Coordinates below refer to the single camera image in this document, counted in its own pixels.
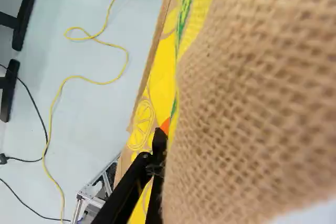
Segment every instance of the metal frame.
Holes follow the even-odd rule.
[[[117,164],[119,157],[120,153],[102,171],[100,171],[98,175],[94,177],[94,179],[92,179],[81,190],[77,192],[76,210],[73,213],[71,224],[77,224],[79,220],[79,214],[84,202],[88,203],[85,211],[90,217],[92,217],[92,219],[97,215],[98,211],[105,204],[105,201],[101,198],[98,198],[98,195],[102,192],[106,193],[108,196],[112,194],[113,188],[109,183],[108,170],[113,164]],[[102,181],[102,188],[97,194],[94,195],[92,191],[98,181]]]

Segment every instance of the cable plug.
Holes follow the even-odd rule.
[[[0,165],[7,164],[8,158],[6,157],[5,153],[0,153]]]

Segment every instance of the black chair leg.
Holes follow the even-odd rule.
[[[0,12],[0,25],[12,28],[13,40],[12,48],[16,51],[22,50],[27,26],[35,0],[22,0],[17,17]]]
[[[20,62],[12,59],[9,62],[5,77],[0,77],[0,89],[2,89],[0,120],[5,123],[9,121],[19,67]]]

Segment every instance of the lemon print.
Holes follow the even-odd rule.
[[[133,119],[133,131],[127,142],[127,146],[137,151],[145,144],[154,121],[154,110],[147,100],[139,102]]]

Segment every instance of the floor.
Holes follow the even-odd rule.
[[[0,8],[15,15],[20,1],[0,0]],[[0,26],[0,63],[7,65],[11,58],[21,62],[19,76],[30,88],[46,124],[50,103],[65,77],[81,74],[105,81],[120,71],[125,61],[122,51],[94,41],[68,41],[63,36],[70,26],[97,32],[110,1],[36,0],[24,47],[19,53],[10,48],[11,30]],[[161,0],[117,0],[108,28],[100,39],[122,45],[130,52],[124,75],[108,86],[71,80],[62,91],[53,116],[47,166],[64,190],[67,219],[71,219],[75,208],[76,191],[120,151],[129,136],[126,127],[160,6]],[[79,31],[72,35],[84,36]],[[25,89],[18,83],[11,120],[0,123],[0,153],[36,159],[41,157],[44,145],[38,116]],[[44,174],[41,163],[11,161],[0,167],[0,177],[26,204],[45,216],[58,218],[60,196]],[[30,212],[1,184],[0,195],[1,223],[57,223]]]

